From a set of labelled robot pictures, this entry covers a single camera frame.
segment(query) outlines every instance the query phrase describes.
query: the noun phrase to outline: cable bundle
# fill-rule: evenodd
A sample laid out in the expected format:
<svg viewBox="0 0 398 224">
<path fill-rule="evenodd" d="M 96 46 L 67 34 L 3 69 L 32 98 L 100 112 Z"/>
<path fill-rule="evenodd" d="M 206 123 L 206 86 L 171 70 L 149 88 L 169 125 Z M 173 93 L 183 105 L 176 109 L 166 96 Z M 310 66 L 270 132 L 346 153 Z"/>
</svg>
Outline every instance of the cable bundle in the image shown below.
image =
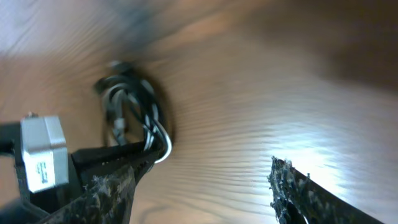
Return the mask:
<svg viewBox="0 0 398 224">
<path fill-rule="evenodd" d="M 159 159 L 155 163 L 162 162 L 170 155 L 172 142 L 164 128 L 165 116 L 152 85 L 140 78 L 130 63 L 113 62 L 111 66 L 119 74 L 100 79 L 95 84 L 95 89 L 102 95 L 105 120 L 108 127 L 111 127 L 114 140 L 119 145 L 128 144 L 125 136 L 126 116 L 123 110 L 123 106 L 127 106 L 142 124 L 144 150 L 159 151 Z"/>
</svg>

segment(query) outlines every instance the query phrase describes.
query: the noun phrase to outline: wood grain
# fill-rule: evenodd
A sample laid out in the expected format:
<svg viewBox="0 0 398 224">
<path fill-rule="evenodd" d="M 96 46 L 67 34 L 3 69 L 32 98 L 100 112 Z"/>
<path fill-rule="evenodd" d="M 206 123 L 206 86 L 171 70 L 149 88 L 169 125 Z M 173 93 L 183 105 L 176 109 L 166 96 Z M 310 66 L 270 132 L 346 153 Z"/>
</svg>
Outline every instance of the wood grain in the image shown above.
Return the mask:
<svg viewBox="0 0 398 224">
<path fill-rule="evenodd" d="M 100 144 L 92 84 L 138 59 L 175 118 L 131 223 L 276 223 L 271 156 L 386 223 L 398 218 L 395 3 L 0 1 L 0 122 L 59 114 Z M 0 162 L 0 204 L 17 197 Z"/>
</svg>

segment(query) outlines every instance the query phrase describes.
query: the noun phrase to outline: black object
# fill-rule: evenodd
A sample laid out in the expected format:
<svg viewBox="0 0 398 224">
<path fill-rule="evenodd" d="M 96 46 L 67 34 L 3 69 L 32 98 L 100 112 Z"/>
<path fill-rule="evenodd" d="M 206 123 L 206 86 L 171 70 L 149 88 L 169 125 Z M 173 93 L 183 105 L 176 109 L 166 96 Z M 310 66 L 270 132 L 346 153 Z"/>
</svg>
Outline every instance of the black object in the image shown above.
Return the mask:
<svg viewBox="0 0 398 224">
<path fill-rule="evenodd" d="M 334 196 L 294 167 L 291 162 L 272 158 L 268 176 L 280 224 L 345 224 L 381 222 Z"/>
<path fill-rule="evenodd" d="M 19 123 L 0 126 L 3 142 L 20 142 Z M 0 210 L 0 223 L 129 223 L 134 189 L 158 158 L 144 143 L 80 149 L 69 155 L 69 184 L 33 194 L 18 144 L 14 152 L 20 199 Z"/>
<path fill-rule="evenodd" d="M 171 141 L 163 128 L 165 116 L 152 86 L 140 78 L 130 63 L 118 62 L 113 68 L 119 74 L 101 79 L 95 90 L 100 95 L 108 90 L 108 99 L 104 100 L 105 120 L 113 128 L 119 145 L 109 147 L 104 135 L 104 147 L 69 154 L 68 184 L 35 194 L 30 192 L 22 159 L 21 125 L 0 125 L 0 155 L 15 158 L 21 195 L 0 210 L 0 224 L 129 223 L 136 185 L 155 161 L 168 156 Z M 122 104 L 128 105 L 144 127 L 144 141 L 128 143 L 124 139 L 123 131 L 127 128 L 118 122 L 124 119 Z"/>
</svg>

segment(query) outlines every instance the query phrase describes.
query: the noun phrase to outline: wooden floor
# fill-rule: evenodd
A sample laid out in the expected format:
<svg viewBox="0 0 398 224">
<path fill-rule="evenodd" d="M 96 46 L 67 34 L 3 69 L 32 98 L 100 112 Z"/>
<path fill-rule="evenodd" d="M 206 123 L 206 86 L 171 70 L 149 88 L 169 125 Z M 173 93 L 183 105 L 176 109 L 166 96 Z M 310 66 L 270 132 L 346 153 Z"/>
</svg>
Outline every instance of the wooden floor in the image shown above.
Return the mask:
<svg viewBox="0 0 398 224">
<path fill-rule="evenodd" d="M 393 4 L 0 1 L 0 122 L 59 114 L 70 144 L 97 146 L 91 86 L 109 61 L 138 59 L 170 99 L 176 136 L 171 157 L 140 182 L 131 223 L 276 223 L 271 156 L 395 223 Z M 12 161 L 0 169 L 4 204 L 18 193 Z"/>
</svg>

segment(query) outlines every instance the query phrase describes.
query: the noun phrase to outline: cable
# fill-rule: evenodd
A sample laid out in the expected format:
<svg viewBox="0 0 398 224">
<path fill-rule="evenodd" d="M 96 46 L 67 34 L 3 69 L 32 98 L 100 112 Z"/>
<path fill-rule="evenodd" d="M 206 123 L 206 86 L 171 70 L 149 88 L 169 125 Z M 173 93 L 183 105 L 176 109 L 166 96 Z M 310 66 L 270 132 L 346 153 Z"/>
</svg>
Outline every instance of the cable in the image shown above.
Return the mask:
<svg viewBox="0 0 398 224">
<path fill-rule="evenodd" d="M 164 161 L 172 151 L 172 142 L 164 128 L 165 116 L 152 85 L 139 78 L 131 64 L 119 62 L 113 67 L 120 74 L 100 79 L 95 85 L 95 89 L 102 95 L 107 130 L 112 130 L 113 138 L 119 145 L 129 143 L 125 137 L 126 116 L 123 113 L 123 106 L 127 106 L 142 124 L 144 150 L 159 151 L 160 156 L 155 163 Z"/>
<path fill-rule="evenodd" d="M 0 156 L 15 156 L 14 143 L 12 141 L 0 141 Z"/>
</svg>

